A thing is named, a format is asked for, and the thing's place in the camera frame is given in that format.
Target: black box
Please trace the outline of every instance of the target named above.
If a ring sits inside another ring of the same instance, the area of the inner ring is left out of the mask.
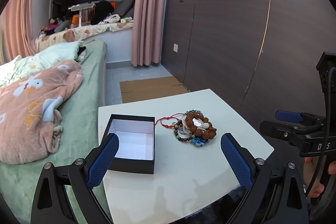
[[[103,139],[115,133],[119,150],[109,170],[154,174],[155,117],[112,114]]]

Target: pink curtain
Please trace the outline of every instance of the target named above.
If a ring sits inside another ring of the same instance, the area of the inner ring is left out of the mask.
[[[8,57],[37,53],[32,30],[32,0],[9,0],[4,11],[4,33]]]
[[[135,0],[132,64],[159,63],[165,0]]]

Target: floor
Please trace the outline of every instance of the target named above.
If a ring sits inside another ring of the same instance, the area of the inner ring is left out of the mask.
[[[148,67],[125,67],[106,70],[107,104],[122,104],[120,82],[171,76],[162,65]]]

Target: table top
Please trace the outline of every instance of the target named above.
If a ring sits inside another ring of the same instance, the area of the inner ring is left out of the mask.
[[[221,136],[230,132],[255,157],[266,159],[273,148],[238,113],[211,90],[99,108],[101,142],[111,114],[155,119],[200,110],[217,128],[204,147],[179,142],[172,129],[155,127],[153,175],[108,170],[103,179],[115,224],[171,223],[213,203],[239,183],[221,151]],[[171,124],[174,120],[165,121]]]

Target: blue gripper pad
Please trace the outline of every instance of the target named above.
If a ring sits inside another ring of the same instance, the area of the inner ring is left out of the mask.
[[[275,113],[275,118],[279,121],[299,123],[302,122],[302,116],[297,112],[281,111]]]
[[[226,134],[222,136],[220,146],[239,184],[248,190],[251,189],[253,184],[251,169]]]
[[[107,169],[118,152],[118,149],[119,138],[117,135],[114,135],[88,170],[87,185],[90,190],[100,185]]]

